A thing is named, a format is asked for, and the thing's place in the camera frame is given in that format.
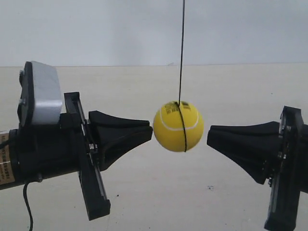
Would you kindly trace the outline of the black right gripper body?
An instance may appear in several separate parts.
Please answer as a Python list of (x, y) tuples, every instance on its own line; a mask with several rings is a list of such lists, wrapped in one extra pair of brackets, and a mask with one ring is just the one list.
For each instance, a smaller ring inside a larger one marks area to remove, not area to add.
[(268, 231), (293, 231), (300, 194), (308, 191), (308, 126), (301, 109), (285, 106), (279, 126), (278, 163), (270, 176)]

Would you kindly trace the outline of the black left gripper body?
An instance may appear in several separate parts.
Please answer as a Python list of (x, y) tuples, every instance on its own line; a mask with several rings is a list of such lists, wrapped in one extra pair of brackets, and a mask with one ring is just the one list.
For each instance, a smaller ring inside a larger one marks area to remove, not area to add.
[(84, 117), (79, 92), (64, 94), (66, 112), (54, 125), (20, 125), (16, 133), (17, 182), (41, 182), (77, 172), (89, 220), (109, 215), (98, 151)]

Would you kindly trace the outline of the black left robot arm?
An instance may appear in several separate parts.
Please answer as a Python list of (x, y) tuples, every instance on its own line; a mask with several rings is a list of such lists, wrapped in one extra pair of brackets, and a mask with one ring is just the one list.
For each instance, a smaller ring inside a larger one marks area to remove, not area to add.
[(66, 112), (47, 126), (20, 126), (0, 136), (0, 187), (7, 189), (77, 172), (89, 220), (107, 216), (101, 172), (152, 138), (147, 120), (99, 111), (85, 117), (78, 92), (64, 94)]

